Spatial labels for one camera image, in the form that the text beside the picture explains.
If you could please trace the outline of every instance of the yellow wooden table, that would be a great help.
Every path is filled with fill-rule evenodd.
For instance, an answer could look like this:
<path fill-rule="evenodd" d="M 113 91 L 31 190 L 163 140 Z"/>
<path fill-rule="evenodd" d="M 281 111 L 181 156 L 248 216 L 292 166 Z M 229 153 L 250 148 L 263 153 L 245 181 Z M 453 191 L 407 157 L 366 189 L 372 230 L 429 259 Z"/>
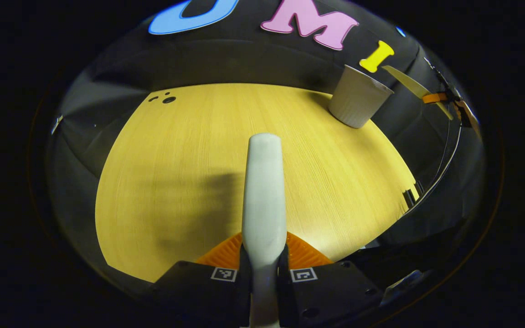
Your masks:
<path fill-rule="evenodd" d="M 417 194 L 414 177 L 373 122 L 354 129 L 333 118 L 330 98 L 246 83 L 151 93 L 100 177 L 96 231 L 108 264 L 155 282 L 176 261 L 195 261 L 240 232 L 255 133 L 283 140 L 289 232 L 331 260 L 384 232 L 408 209 L 402 192 Z"/>

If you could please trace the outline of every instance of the white paper cup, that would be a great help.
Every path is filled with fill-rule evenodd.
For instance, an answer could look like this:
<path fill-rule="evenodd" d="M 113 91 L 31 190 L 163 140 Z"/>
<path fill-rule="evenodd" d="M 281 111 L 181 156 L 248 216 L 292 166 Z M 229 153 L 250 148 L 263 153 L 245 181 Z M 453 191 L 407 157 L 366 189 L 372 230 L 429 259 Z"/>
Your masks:
<path fill-rule="evenodd" d="M 329 111 L 342 123 L 361 128 L 394 92 L 348 65 L 329 102 Z"/>

